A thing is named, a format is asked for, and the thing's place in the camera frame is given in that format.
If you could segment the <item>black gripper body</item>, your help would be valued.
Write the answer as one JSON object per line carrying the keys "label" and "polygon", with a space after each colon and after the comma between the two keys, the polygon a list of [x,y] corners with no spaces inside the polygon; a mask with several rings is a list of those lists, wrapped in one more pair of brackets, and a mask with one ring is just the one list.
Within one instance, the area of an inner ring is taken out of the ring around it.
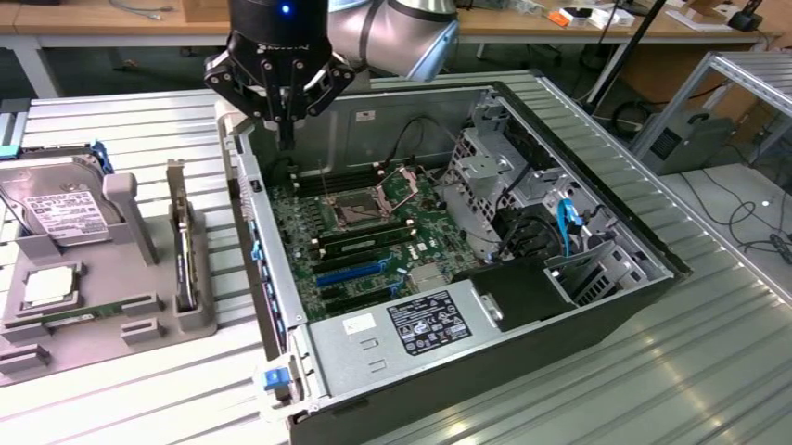
{"label": "black gripper body", "polygon": [[227,52],[262,86],[304,87],[330,58],[326,1],[230,1]]}

